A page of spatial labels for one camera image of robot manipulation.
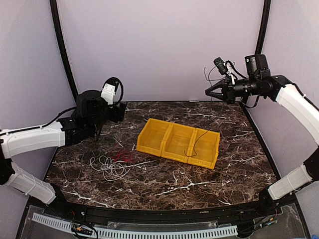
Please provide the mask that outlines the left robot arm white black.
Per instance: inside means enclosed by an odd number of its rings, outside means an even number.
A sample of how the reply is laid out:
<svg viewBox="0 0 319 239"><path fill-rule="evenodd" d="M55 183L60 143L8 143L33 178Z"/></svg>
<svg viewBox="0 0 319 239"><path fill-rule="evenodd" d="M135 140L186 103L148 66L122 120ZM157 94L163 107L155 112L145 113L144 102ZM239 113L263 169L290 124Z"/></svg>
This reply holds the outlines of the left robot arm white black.
<svg viewBox="0 0 319 239"><path fill-rule="evenodd" d="M112 93L88 90L77 96L76 106L63 110L52 121L33 127L4 130L0 134L0 183L50 205L59 217L70 213L70 205L56 186L26 172L12 158L43 148L71 146L99 137L107 121L124 119L126 102L111 102Z"/></svg>

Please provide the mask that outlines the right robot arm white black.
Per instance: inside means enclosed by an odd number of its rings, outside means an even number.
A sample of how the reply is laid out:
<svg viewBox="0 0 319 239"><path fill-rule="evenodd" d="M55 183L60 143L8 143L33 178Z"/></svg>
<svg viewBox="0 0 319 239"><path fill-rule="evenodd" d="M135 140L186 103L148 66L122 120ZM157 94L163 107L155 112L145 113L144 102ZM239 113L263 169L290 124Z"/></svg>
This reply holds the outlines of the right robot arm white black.
<svg viewBox="0 0 319 239"><path fill-rule="evenodd" d="M228 104L235 103L236 98L249 96L269 98L290 112L308 131L315 143L318 143L319 110L298 86L283 75L272 75L263 54L247 56L245 63L248 76L238 79L239 72L230 61L216 58L214 65L223 75L223 79L206 89L205 94ZM263 190L254 211L259 216L265 216L273 209L274 201L318 179L319 151L315 150L301 166Z"/></svg>

